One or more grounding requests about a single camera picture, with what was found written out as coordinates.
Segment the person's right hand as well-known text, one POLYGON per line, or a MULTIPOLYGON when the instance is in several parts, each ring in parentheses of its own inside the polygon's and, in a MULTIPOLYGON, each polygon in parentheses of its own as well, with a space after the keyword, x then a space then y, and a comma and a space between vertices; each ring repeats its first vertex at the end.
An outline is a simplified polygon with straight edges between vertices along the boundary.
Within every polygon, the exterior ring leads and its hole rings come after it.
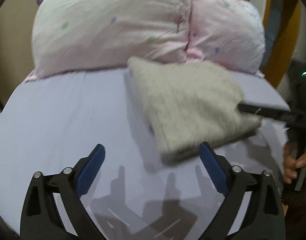
POLYGON ((296 170, 306 166, 306 152, 298 159, 291 156, 291 144, 287 142, 284 146, 284 175, 283 180, 287 184, 291 184, 293 179, 297 178, 296 170))

